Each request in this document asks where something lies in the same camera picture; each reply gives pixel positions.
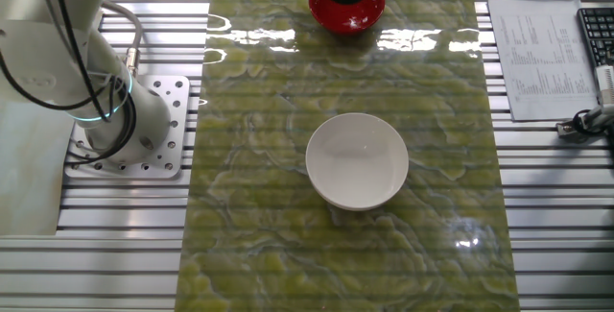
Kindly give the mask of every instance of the metal slat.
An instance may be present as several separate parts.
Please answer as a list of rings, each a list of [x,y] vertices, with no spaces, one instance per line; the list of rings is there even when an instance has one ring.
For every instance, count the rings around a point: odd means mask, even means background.
[[[612,228],[614,215],[608,208],[508,209],[510,228]],[[183,228],[185,207],[160,209],[91,209],[87,214],[65,209],[59,228]]]

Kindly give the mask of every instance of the metal bracket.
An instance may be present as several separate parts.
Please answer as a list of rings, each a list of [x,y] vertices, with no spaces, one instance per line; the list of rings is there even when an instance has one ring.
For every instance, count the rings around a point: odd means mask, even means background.
[[[179,173],[183,158],[190,82],[186,77],[177,76],[139,76],[138,80],[143,86],[159,94],[171,112],[170,129],[164,144],[137,164],[119,166],[102,160],[92,164],[66,165],[66,176],[87,180],[160,180],[172,179]],[[71,138],[69,151],[82,156],[89,154],[83,149],[87,139],[81,127],[75,125]]]

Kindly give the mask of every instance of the glossy reflective surface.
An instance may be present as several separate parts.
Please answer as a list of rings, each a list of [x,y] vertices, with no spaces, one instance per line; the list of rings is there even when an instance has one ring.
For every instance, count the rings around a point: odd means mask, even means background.
[[[473,0],[387,0],[357,37],[307,0],[211,2],[177,311],[517,310]],[[409,150],[368,212],[305,171],[312,132],[351,111]]]

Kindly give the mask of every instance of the white device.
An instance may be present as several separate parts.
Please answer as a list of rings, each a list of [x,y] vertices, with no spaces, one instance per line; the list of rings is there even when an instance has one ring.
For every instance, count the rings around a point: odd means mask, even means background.
[[[59,0],[0,0],[0,51],[12,79],[30,95],[45,103],[73,105],[87,100],[90,94],[74,54],[67,50],[65,40],[62,41],[59,34],[62,31],[64,36],[68,36],[66,23],[62,21],[56,26],[50,15],[52,12],[61,13],[59,4]],[[129,96],[122,97],[118,92],[105,90],[97,97],[105,112],[103,114],[114,112],[109,122],[103,121],[100,111],[91,102],[67,112],[84,129],[84,137],[95,157],[96,153],[103,153],[116,144],[126,127],[126,110],[120,106],[130,101],[134,109],[133,133],[121,150],[107,159],[115,167],[124,168],[147,161],[158,147],[166,146],[167,134],[172,124],[176,123],[176,127],[177,122],[171,121],[164,99],[138,82],[137,50],[130,50],[124,62],[96,28],[92,28],[102,4],[103,0],[65,0],[74,36],[94,89],[112,88],[109,76],[113,76],[122,81]],[[5,73],[0,73],[0,97],[25,100],[15,92]],[[109,98],[113,99],[112,107]]]

